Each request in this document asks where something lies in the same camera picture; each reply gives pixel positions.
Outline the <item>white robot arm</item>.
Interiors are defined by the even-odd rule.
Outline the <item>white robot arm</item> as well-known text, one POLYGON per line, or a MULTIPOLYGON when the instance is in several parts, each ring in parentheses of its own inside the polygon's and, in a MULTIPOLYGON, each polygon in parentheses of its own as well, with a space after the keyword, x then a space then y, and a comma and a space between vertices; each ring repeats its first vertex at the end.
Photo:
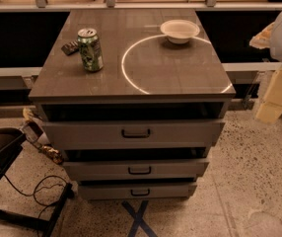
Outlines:
MULTIPOLYGON (((270 56, 282 63, 282 12, 273 23, 255 35, 249 45, 258 49, 268 48, 270 56)), ((265 123, 275 123, 281 115, 282 65, 272 74, 255 118, 265 123)))

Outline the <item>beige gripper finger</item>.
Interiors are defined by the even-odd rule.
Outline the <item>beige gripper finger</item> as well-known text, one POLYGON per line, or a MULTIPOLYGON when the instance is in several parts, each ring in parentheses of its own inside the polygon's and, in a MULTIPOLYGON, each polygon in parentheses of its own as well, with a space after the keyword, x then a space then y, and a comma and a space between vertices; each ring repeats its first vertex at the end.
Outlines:
POLYGON ((251 38, 249 45, 258 49, 270 48, 270 38, 273 27, 273 23, 269 24, 260 33, 251 38))
POLYGON ((255 118, 273 124, 282 115, 282 65, 276 70, 261 98, 255 118))

